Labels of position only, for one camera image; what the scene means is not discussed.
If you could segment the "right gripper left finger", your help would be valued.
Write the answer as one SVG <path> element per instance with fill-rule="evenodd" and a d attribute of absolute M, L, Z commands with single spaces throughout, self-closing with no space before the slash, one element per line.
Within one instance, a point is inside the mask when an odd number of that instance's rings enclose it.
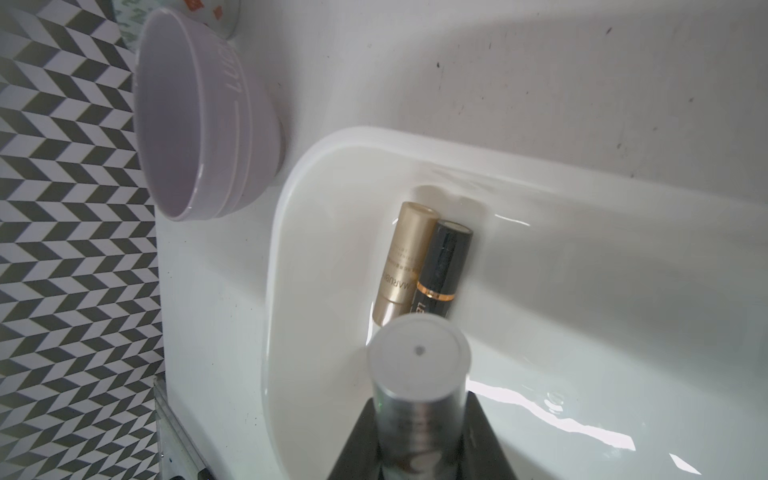
<path fill-rule="evenodd" d="M 383 479 L 374 400 L 365 403 L 328 480 Z"/>

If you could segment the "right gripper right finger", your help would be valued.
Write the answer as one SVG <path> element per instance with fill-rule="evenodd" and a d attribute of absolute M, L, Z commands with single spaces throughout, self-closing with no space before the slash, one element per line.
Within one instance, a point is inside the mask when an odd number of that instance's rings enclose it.
<path fill-rule="evenodd" d="M 482 406 L 467 393 L 461 438 L 460 478 L 464 480 L 517 480 Z"/>

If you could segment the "white plastic storage box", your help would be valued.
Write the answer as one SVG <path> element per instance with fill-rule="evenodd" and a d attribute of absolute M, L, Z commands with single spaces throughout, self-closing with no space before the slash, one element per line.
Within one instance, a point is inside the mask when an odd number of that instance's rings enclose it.
<path fill-rule="evenodd" d="M 397 214 L 474 238 L 449 316 L 522 479 L 767 475 L 767 208 L 402 132 L 310 147 L 278 202 L 263 401 L 283 474 L 331 470 Z"/>

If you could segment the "black lipstick gold band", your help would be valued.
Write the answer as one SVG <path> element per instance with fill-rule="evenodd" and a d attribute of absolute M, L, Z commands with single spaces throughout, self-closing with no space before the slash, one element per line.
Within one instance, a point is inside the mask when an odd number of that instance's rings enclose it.
<path fill-rule="evenodd" d="M 438 220 L 416 284 L 411 312 L 446 317 L 455 297 L 473 238 L 468 227 Z"/>

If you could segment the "silver lipstick tube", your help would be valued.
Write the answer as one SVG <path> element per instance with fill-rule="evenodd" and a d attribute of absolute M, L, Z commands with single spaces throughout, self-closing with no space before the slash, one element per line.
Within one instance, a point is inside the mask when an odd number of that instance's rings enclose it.
<path fill-rule="evenodd" d="M 471 350 L 447 319 L 411 313 L 369 343 L 378 445 L 386 479 L 454 479 Z"/>

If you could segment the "aluminium front rail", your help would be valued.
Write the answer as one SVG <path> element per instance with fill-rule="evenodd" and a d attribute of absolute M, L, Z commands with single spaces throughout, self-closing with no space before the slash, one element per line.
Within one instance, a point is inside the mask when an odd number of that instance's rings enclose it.
<path fill-rule="evenodd" d="M 215 476 L 169 405 L 164 374 L 155 377 L 152 391 L 156 409 L 159 478 L 214 480 Z"/>

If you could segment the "purple ceramic bowl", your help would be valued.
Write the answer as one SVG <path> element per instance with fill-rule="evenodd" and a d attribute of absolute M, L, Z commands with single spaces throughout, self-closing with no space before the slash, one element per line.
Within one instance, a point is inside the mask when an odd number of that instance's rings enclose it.
<path fill-rule="evenodd" d="M 143 26 L 133 81 L 139 163 L 165 218 L 220 218 L 267 190 L 284 159 L 282 125 L 230 43 L 159 8 Z"/>

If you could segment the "gold lipstick tube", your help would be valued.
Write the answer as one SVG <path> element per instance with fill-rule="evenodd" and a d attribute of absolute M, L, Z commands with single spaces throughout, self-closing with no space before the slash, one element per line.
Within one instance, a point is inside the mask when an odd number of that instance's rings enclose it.
<path fill-rule="evenodd" d="M 430 239 L 440 214 L 416 202 L 403 202 L 384 264 L 372 319 L 383 327 L 411 309 Z"/>

